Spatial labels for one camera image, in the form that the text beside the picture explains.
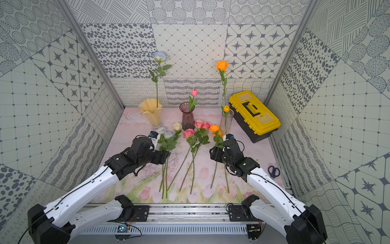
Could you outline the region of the white-blue rose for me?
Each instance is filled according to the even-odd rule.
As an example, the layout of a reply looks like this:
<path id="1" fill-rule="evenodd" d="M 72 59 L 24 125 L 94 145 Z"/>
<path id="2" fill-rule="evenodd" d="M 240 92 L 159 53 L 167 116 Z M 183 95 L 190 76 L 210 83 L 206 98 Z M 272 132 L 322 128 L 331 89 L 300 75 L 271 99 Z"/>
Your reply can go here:
<path id="1" fill-rule="evenodd" d="M 158 133 L 160 134 L 160 139 L 158 141 L 158 143 L 160 144 L 159 149 L 170 153 L 170 151 L 173 150 L 174 148 L 173 143 L 175 141 L 176 134 L 168 131 L 165 127 L 159 128 Z M 162 167 L 163 168 L 162 180 L 161 180 L 162 199 L 168 198 L 168 159 L 169 156 L 166 157 Z"/>
<path id="2" fill-rule="evenodd" d="M 168 56 L 162 52 L 157 51 L 153 55 L 154 60 L 157 62 L 157 68 L 155 71 L 148 70 L 151 75 L 151 81 L 155 84 L 156 88 L 156 108 L 159 108 L 159 99 L 158 99 L 158 79 L 166 76 L 166 71 L 168 71 L 172 65 L 166 64 Z"/>

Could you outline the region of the yellow tulip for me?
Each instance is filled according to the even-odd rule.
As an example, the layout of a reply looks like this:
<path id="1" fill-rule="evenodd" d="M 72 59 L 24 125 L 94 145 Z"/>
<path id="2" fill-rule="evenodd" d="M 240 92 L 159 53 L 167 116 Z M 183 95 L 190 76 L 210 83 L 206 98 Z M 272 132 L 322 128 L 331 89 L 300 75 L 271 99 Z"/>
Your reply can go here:
<path id="1" fill-rule="evenodd" d="M 230 107 L 229 106 L 221 106 L 222 114 L 224 117 L 228 117 L 230 114 Z"/>

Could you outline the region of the pink tulip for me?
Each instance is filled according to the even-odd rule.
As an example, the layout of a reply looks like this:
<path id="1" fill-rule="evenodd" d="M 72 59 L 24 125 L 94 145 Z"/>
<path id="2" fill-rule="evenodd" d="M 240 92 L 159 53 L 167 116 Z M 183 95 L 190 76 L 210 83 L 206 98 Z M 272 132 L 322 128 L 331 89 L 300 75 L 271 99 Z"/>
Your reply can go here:
<path id="1" fill-rule="evenodd" d="M 194 107 L 197 103 L 197 100 L 196 100 L 197 95 L 198 95 L 198 91 L 196 89 L 193 89 L 191 92 L 191 95 L 189 96 L 189 100 L 190 100 L 189 112 L 192 112 L 192 110 L 194 109 Z"/>

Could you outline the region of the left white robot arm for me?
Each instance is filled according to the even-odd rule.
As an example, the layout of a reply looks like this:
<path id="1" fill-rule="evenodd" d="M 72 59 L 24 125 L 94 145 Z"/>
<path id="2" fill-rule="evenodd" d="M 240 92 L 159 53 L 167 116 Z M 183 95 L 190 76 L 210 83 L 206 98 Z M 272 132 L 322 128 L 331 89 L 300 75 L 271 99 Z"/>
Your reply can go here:
<path id="1" fill-rule="evenodd" d="M 28 233 L 35 244 L 66 244 L 84 231 L 104 222 L 129 222 L 137 211 L 126 195 L 94 209 L 80 210 L 108 187 L 129 174 L 137 176 L 146 164 L 162 165 L 169 152 L 157 150 L 160 134 L 139 135 L 131 147 L 110 157 L 97 172 L 46 206 L 36 204 L 27 212 Z"/>

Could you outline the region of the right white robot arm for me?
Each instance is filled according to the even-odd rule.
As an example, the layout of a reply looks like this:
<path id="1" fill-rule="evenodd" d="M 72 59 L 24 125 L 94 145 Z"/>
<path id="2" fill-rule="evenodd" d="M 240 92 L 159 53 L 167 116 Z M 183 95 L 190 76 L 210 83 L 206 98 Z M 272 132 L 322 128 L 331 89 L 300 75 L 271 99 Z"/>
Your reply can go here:
<path id="1" fill-rule="evenodd" d="M 315 205 L 307 206 L 276 184 L 258 162 L 244 156 L 233 136 L 209 153 L 211 160 L 224 164 L 234 176 L 256 188 L 271 202 L 268 205 L 252 194 L 241 202 L 239 211 L 230 206 L 232 221 L 263 221 L 284 235 L 289 244 L 326 242 L 328 235 L 322 212 Z"/>

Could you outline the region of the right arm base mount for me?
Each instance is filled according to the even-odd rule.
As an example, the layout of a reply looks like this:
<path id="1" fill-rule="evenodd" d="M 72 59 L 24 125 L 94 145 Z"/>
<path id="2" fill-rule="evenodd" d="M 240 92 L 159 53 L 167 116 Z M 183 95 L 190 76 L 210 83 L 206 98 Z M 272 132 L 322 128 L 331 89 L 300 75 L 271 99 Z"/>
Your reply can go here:
<path id="1" fill-rule="evenodd" d="M 225 209 L 229 215 L 230 222 L 259 222 L 260 219 L 256 218 L 250 211 L 252 204 L 260 198 L 254 194 L 245 198 L 240 205 L 234 205 L 228 203 Z"/>

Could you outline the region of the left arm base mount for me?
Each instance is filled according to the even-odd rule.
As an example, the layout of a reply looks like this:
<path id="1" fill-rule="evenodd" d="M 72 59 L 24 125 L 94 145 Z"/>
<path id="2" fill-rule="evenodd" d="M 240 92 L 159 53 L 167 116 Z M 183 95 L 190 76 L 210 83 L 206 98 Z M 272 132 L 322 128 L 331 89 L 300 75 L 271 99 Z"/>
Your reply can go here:
<path id="1" fill-rule="evenodd" d="M 114 198 L 113 202 L 119 204 L 120 211 L 117 218 L 109 220 L 109 222 L 125 222 L 130 223 L 146 222 L 150 206 L 149 205 L 134 205 L 126 195 L 119 195 Z"/>

